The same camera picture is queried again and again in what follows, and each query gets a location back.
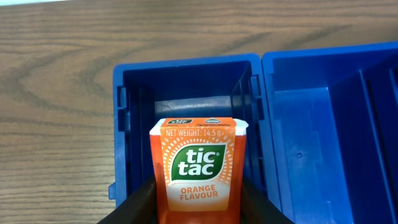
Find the blue plastic bin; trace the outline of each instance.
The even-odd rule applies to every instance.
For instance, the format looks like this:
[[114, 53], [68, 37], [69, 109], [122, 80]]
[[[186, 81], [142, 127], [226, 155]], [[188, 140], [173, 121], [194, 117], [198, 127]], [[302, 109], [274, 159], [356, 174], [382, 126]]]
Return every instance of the blue plastic bin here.
[[398, 43], [118, 65], [122, 203], [153, 174], [165, 117], [248, 122], [244, 175], [295, 223], [397, 223]]

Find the wooden table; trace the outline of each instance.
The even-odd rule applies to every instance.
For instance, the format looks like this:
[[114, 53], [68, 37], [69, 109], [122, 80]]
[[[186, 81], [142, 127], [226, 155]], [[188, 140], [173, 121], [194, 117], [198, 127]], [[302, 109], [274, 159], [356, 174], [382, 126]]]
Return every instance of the wooden table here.
[[393, 0], [0, 7], [0, 223], [96, 223], [114, 209], [118, 63], [390, 40]]

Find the empty blue bin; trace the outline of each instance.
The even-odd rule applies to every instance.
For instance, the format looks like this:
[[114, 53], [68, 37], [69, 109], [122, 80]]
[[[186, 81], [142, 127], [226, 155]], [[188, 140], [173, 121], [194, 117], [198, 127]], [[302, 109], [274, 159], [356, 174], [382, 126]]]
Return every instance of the empty blue bin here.
[[153, 174], [160, 118], [231, 116], [244, 175], [295, 223], [397, 223], [397, 65], [398, 43], [118, 65], [109, 198]]

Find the orange label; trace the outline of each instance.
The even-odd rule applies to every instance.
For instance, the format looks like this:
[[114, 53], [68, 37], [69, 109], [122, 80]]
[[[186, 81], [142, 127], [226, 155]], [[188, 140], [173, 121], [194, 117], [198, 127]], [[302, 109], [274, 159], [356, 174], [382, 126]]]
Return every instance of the orange label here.
[[165, 120], [160, 139], [170, 210], [227, 209], [235, 127], [232, 118]]

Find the blue plastic divider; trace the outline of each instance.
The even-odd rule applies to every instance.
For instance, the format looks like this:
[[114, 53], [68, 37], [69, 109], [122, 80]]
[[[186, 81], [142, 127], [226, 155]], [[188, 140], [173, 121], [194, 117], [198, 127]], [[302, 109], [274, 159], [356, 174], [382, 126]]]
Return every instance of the blue plastic divider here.
[[295, 223], [397, 224], [398, 42], [119, 65], [118, 206], [153, 174], [160, 118], [249, 123], [244, 175]]

